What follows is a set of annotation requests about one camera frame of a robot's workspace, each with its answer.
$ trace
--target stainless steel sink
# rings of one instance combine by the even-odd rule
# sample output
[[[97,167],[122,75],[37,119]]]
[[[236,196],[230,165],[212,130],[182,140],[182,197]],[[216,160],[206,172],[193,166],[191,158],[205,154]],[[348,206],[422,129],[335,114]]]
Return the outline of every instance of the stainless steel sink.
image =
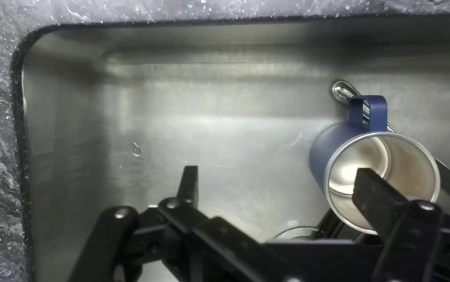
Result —
[[[37,41],[23,68],[37,281],[66,280],[106,207],[174,196],[185,165],[199,166],[199,209],[254,239],[316,225],[328,205],[308,152],[345,118],[328,94],[335,78],[386,96],[390,123],[450,166],[450,41],[317,27],[103,27]],[[141,280],[173,278],[155,264]]]

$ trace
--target navy blue mug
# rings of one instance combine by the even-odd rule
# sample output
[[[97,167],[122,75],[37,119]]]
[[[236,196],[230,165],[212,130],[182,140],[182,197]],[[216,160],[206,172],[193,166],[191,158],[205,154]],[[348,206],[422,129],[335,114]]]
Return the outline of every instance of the navy blue mug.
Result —
[[[363,106],[369,121],[363,122]],[[325,130],[312,144],[310,169],[335,214],[361,232],[376,234],[352,203],[358,168],[371,168],[402,194],[434,202],[440,176],[434,157],[417,141],[387,131],[383,96],[350,99],[348,120]]]

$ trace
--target mug rim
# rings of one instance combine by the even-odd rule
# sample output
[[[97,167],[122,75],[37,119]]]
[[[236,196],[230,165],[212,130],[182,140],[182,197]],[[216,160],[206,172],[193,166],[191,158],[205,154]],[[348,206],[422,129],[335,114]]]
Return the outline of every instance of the mug rim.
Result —
[[[410,138],[408,136],[399,134],[399,133],[395,133],[395,132],[365,132],[362,134],[359,134],[357,136],[354,136],[350,139],[348,139],[347,141],[345,141],[343,144],[341,144],[335,152],[339,152],[338,154],[333,153],[326,165],[326,168],[324,170],[324,194],[326,197],[327,202],[329,203],[330,208],[335,212],[336,216],[338,216],[338,218],[340,218],[341,221],[343,221],[346,225],[349,225],[350,227],[360,231],[360,232],[364,232],[366,234],[371,234],[371,235],[377,235],[377,232],[373,229],[366,229],[363,227],[360,227],[358,225],[355,225],[354,223],[350,222],[348,219],[346,219],[338,209],[336,209],[333,200],[331,199],[331,195],[330,195],[330,187],[329,187],[329,178],[330,178],[330,173],[331,173],[331,169],[333,168],[336,158],[339,157],[341,155],[341,153],[343,153],[343,151],[345,151],[346,148],[348,148],[349,146],[353,145],[354,143],[357,143],[358,141],[361,141],[363,139],[367,139],[367,138],[371,138],[371,137],[380,137],[380,136],[392,136],[392,137],[397,137],[399,139],[402,139],[404,141],[407,141],[408,143],[411,143],[412,145],[416,146],[417,148],[420,149],[420,151],[423,152],[423,154],[427,157],[428,161],[430,162],[433,171],[434,171],[434,181],[435,181],[435,185],[434,185],[434,191],[432,194],[431,199],[429,200],[430,202],[435,202],[439,196],[440,193],[440,173],[439,173],[439,167],[437,166],[436,163],[436,159],[434,159],[433,155],[430,153],[429,150],[427,150],[427,148],[425,148],[425,146],[416,141],[413,138]]]

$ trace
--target granite countertop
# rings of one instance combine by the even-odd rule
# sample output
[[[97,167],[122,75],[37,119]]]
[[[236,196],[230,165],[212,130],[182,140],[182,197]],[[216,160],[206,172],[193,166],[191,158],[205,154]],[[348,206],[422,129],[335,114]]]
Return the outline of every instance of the granite countertop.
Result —
[[[284,18],[334,18],[385,14],[450,14],[450,0],[0,0],[0,281],[27,281],[28,212],[20,185],[27,180],[21,165],[14,112],[12,56],[23,53],[20,41],[49,25],[110,22],[167,22]]]

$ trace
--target mug handle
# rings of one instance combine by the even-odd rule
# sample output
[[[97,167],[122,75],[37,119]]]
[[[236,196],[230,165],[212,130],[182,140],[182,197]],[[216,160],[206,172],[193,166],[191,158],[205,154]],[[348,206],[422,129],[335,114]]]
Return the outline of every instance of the mug handle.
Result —
[[[380,95],[354,96],[349,101],[349,123],[358,127],[362,126],[362,107],[364,101],[369,107],[369,131],[387,130],[387,100]]]

